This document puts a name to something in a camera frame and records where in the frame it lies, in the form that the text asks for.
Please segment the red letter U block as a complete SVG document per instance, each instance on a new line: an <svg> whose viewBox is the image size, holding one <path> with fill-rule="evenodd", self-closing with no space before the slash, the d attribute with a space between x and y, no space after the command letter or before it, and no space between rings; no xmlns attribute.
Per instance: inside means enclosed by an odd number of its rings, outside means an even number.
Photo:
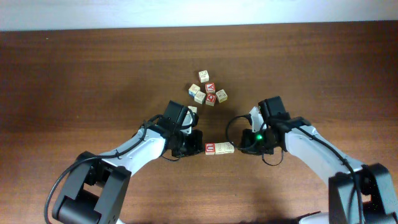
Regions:
<svg viewBox="0 0 398 224"><path fill-rule="evenodd" d="M205 154L208 155L215 155L215 143L206 143L205 144Z"/></svg>

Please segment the wooden letter X block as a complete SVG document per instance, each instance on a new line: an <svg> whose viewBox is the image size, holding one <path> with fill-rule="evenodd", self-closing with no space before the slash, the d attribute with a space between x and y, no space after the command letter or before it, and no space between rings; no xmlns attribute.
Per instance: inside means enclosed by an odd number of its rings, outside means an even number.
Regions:
<svg viewBox="0 0 398 224"><path fill-rule="evenodd" d="M225 151L225 153L233 153L234 146L230 142L225 142L224 143L224 151Z"/></svg>

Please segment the wooden block green side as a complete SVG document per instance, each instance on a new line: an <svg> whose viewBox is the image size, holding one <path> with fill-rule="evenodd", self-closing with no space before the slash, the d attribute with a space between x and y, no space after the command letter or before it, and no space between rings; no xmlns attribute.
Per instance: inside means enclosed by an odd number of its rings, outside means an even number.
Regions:
<svg viewBox="0 0 398 224"><path fill-rule="evenodd" d="M224 154L225 152L224 143L215 143L215 154Z"/></svg>

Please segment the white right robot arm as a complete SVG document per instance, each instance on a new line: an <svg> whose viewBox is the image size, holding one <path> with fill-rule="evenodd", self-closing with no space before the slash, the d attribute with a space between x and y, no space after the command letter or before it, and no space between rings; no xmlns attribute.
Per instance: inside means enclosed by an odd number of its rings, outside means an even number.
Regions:
<svg viewBox="0 0 398 224"><path fill-rule="evenodd" d="M397 195L388 169L366 165L323 138L303 117L263 117L254 107L245 118L241 151L263 156L274 148L299 158L328 187L328 211L302 215L296 223L397 223Z"/></svg>

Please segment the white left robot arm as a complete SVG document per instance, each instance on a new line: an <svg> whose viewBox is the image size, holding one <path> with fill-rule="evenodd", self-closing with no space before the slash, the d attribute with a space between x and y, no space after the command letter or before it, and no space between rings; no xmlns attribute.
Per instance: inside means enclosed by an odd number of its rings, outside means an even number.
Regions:
<svg viewBox="0 0 398 224"><path fill-rule="evenodd" d="M196 116L178 124L157 115L116 149L100 155L81 153L54 183L54 188L64 185L53 207L45 204L45 221L120 223L129 181L139 169L168 149L174 162L203 152L203 133L194 128L197 122Z"/></svg>

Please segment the wooden block lower left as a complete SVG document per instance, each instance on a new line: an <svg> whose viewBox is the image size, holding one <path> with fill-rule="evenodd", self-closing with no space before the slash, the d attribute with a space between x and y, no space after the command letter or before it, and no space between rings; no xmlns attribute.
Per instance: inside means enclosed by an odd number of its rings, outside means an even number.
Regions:
<svg viewBox="0 0 398 224"><path fill-rule="evenodd" d="M190 109L193 113L197 113L197 107L195 106L188 106L188 109Z"/></svg>

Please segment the plain wooden block centre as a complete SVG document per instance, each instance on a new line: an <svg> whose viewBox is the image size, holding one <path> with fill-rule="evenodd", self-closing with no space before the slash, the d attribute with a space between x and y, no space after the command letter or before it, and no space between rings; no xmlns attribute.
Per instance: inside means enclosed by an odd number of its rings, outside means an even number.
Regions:
<svg viewBox="0 0 398 224"><path fill-rule="evenodd" d="M206 100L206 94L202 91L198 91L194 96L194 101L199 104L203 104L205 100Z"/></svg>

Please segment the red letter Q block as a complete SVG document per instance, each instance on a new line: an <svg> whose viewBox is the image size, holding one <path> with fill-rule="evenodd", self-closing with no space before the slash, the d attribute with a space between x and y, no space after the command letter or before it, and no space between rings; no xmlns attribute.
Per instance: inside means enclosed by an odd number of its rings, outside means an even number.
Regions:
<svg viewBox="0 0 398 224"><path fill-rule="evenodd" d="M216 101L216 95L214 94L207 94L205 104L209 106L214 106Z"/></svg>

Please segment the wooden block blue side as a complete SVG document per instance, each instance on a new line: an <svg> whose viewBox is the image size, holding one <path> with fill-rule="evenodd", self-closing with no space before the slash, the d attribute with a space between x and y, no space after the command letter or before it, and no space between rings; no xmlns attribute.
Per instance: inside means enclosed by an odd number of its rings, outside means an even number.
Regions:
<svg viewBox="0 0 398 224"><path fill-rule="evenodd" d="M188 89L188 94L191 96L191 97L195 97L195 95L198 93L200 91L200 87L198 86L198 85L196 85L196 84L192 84L191 86L190 86L190 88Z"/></svg>

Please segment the wooden block yellow side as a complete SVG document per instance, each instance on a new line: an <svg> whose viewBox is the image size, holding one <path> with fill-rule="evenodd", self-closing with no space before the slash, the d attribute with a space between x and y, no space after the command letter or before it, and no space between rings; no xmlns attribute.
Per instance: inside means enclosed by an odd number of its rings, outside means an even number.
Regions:
<svg viewBox="0 0 398 224"><path fill-rule="evenodd" d="M219 103L222 103L222 102L224 102L224 101L226 101L228 99L228 95L226 94L224 89L221 89L221 90L216 92L216 98L217 98Z"/></svg>

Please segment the red letter V block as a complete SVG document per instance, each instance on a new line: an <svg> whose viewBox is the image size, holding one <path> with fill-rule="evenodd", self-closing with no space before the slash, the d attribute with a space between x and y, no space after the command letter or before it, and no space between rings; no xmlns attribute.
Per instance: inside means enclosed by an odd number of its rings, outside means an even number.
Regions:
<svg viewBox="0 0 398 224"><path fill-rule="evenodd" d="M206 83L205 84L206 94L215 94L216 88L214 83Z"/></svg>

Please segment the wooden block top middle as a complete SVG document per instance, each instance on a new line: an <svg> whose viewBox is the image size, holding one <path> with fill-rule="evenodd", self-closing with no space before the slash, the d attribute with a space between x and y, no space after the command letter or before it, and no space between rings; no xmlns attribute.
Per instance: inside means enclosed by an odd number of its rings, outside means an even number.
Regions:
<svg viewBox="0 0 398 224"><path fill-rule="evenodd" d="M208 82L210 79L210 76L209 76L207 70L199 71L198 77L199 77L201 83Z"/></svg>

